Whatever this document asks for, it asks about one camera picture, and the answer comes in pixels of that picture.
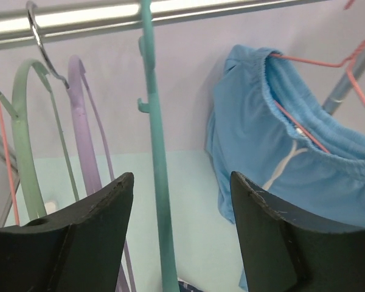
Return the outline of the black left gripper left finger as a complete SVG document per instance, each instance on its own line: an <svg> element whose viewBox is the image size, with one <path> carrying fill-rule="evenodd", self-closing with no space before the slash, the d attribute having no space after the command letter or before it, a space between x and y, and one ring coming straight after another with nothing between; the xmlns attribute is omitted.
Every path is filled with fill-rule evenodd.
<svg viewBox="0 0 365 292"><path fill-rule="evenodd" d="M0 291L114 291L133 186L126 172L68 207L0 228Z"/></svg>

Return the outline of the teal plastic hanger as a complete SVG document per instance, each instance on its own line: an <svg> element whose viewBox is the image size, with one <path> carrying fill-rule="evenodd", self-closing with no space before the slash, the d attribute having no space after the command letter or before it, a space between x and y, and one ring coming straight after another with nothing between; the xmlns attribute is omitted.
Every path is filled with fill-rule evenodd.
<svg viewBox="0 0 365 292"><path fill-rule="evenodd" d="M137 101L137 107L140 112L148 113L150 118L162 290L169 292L179 291L179 285L173 244L164 132L162 127L161 107L159 104L158 84L156 81L155 40L150 4L151 1L140 2L142 36L138 41L139 50L144 63L148 102L144 103L139 99Z"/></svg>

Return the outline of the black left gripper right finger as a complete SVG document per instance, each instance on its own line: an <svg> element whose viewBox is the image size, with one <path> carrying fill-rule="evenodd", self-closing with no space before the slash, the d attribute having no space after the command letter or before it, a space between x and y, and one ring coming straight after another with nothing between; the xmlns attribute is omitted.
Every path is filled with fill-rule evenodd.
<svg viewBox="0 0 365 292"><path fill-rule="evenodd" d="M365 228L303 210L239 172L230 185L249 291L365 292Z"/></svg>

